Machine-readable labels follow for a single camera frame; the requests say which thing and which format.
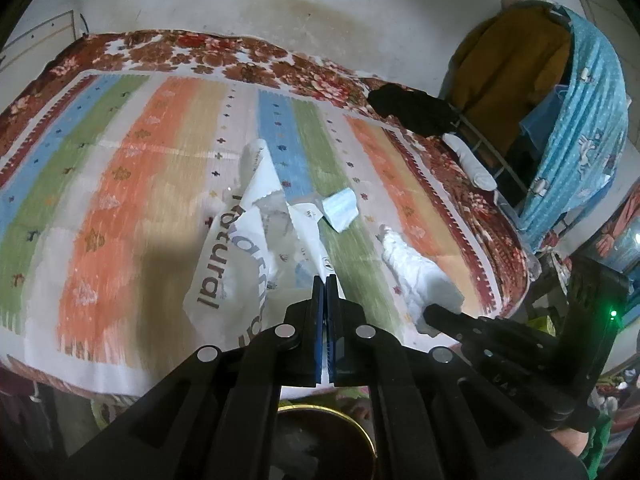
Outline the white tissue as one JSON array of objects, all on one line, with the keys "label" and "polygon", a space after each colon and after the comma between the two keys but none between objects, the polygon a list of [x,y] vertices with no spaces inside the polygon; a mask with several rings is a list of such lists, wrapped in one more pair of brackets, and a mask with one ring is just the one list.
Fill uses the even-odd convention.
[{"label": "white tissue", "polygon": [[425,321],[426,308],[436,304],[459,314],[464,303],[462,292],[434,261],[423,257],[398,232],[382,224],[378,239],[382,244],[382,260],[396,278],[416,331],[436,337],[439,330]]}]

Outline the white natural printed bag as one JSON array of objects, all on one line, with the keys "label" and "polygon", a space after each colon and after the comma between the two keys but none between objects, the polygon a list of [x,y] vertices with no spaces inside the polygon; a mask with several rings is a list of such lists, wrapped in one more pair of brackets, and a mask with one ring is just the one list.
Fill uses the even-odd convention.
[{"label": "white natural printed bag", "polygon": [[245,145],[240,184],[216,215],[183,310],[203,344],[222,351],[250,344],[309,299],[314,278],[335,272],[314,203],[285,197],[267,143]]}]

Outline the light blue face mask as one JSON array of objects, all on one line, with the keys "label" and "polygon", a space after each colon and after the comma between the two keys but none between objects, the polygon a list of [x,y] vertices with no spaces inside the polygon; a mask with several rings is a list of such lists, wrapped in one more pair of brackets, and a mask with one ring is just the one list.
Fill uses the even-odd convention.
[{"label": "light blue face mask", "polygon": [[320,209],[326,222],[337,233],[347,230],[359,214],[357,197],[351,188],[323,197]]}]

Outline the black trash bin gold rim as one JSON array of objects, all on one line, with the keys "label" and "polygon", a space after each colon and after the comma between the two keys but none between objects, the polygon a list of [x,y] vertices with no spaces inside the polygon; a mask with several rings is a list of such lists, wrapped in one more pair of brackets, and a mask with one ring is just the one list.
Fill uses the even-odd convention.
[{"label": "black trash bin gold rim", "polygon": [[377,459],[373,440],[355,419],[312,404],[278,409],[271,479],[372,479]]}]

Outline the white rolled pillow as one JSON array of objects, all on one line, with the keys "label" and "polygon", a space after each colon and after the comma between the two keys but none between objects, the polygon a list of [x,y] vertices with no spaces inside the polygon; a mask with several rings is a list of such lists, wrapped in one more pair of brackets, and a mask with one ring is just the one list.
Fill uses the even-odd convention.
[{"label": "white rolled pillow", "polygon": [[453,133],[444,133],[442,140],[457,155],[459,165],[476,188],[495,192],[498,188],[496,180],[475,157],[468,144]]}]

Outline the blue patterned hanging cloth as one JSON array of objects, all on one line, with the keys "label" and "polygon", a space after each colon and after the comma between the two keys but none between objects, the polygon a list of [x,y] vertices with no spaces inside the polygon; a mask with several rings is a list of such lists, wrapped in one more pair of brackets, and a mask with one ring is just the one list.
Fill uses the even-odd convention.
[{"label": "blue patterned hanging cloth", "polygon": [[570,26],[570,80],[518,218],[518,232],[533,250],[563,214],[587,205],[613,180],[628,132],[615,49],[590,21],[565,6],[555,10]]}]

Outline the striped colourful bed sheet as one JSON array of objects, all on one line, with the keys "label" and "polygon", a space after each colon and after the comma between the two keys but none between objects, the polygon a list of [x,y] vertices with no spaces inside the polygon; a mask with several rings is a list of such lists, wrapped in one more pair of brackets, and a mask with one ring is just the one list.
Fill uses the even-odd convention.
[{"label": "striped colourful bed sheet", "polygon": [[485,233],[436,172],[454,166],[439,140],[254,84],[88,73],[22,132],[1,189],[2,366],[84,396],[140,396],[183,361],[202,344],[183,300],[257,139],[289,203],[355,192],[349,228],[322,214],[319,232],[341,295],[374,324],[435,344],[382,260],[382,224],[449,276],[465,313],[510,310]]}]

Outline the black cloth on bed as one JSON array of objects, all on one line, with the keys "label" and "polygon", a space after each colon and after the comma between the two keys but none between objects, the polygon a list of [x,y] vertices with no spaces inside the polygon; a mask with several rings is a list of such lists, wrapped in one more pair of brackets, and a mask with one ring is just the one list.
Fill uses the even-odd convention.
[{"label": "black cloth on bed", "polygon": [[383,84],[370,91],[367,101],[378,116],[393,116],[418,136],[442,136],[453,132],[458,122],[458,114],[446,101],[398,84]]}]

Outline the mustard brown hanging garment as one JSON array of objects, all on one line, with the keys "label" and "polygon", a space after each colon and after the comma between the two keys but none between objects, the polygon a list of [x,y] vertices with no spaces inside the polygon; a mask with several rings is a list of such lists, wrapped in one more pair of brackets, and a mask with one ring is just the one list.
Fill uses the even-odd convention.
[{"label": "mustard brown hanging garment", "polygon": [[571,46],[568,19],[550,4],[509,6],[459,44],[446,100],[504,156],[521,120],[561,82]]}]

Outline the red floral blanket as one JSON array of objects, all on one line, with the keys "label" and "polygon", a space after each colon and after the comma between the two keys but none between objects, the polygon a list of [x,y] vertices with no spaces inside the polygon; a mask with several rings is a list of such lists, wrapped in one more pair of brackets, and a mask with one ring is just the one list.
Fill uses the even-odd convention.
[{"label": "red floral blanket", "polygon": [[[378,86],[377,79],[361,77],[328,60],[307,58],[254,38],[182,30],[96,35],[71,44],[2,110],[1,188],[9,180],[10,166],[20,162],[15,151],[22,132],[37,122],[57,94],[88,73],[168,74],[254,84],[328,104],[411,134],[390,119],[378,119],[367,104],[367,94]],[[482,245],[511,303],[508,312],[498,315],[510,315],[529,288],[524,248],[494,196],[474,188],[448,146],[439,142],[446,146],[454,166],[438,162],[436,172],[444,178],[446,189],[469,208],[472,230],[485,233]]]}]

